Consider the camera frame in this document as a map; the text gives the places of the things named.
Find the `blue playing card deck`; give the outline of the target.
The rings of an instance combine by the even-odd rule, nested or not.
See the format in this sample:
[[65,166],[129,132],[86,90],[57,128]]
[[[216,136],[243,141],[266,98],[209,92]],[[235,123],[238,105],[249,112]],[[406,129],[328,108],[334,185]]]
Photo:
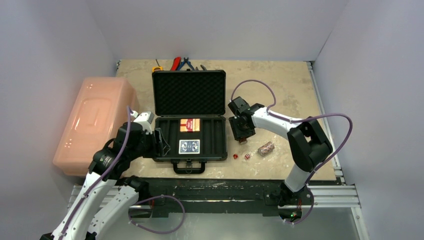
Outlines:
[[178,145],[179,155],[200,154],[201,144],[199,139],[181,139]]

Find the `red Texas Hold'em card deck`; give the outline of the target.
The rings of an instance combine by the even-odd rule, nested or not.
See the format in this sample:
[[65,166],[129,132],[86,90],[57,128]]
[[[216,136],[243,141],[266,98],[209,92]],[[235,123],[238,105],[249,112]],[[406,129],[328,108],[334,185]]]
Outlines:
[[199,118],[182,118],[179,123],[179,131],[182,133],[200,132],[201,120]]

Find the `black poker carrying case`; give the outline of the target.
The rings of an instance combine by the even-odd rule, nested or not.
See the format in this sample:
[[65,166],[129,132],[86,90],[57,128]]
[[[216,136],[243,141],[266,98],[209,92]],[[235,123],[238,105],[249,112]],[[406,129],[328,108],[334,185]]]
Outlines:
[[[154,161],[172,163],[176,174],[196,175],[207,162],[227,159],[224,70],[156,71],[152,86],[155,127],[170,145],[168,154]],[[180,119],[200,119],[200,132],[180,132]],[[200,140],[200,154],[179,154],[179,140]]]

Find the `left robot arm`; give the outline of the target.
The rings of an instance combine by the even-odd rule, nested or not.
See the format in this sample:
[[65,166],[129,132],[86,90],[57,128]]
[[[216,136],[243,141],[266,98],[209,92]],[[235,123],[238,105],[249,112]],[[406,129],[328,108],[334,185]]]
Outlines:
[[137,176],[122,181],[118,193],[101,207],[131,161],[139,157],[161,157],[169,150],[160,128],[148,122],[124,123],[93,156],[82,188],[65,218],[42,240],[101,240],[119,216],[133,204],[152,204],[149,183]]

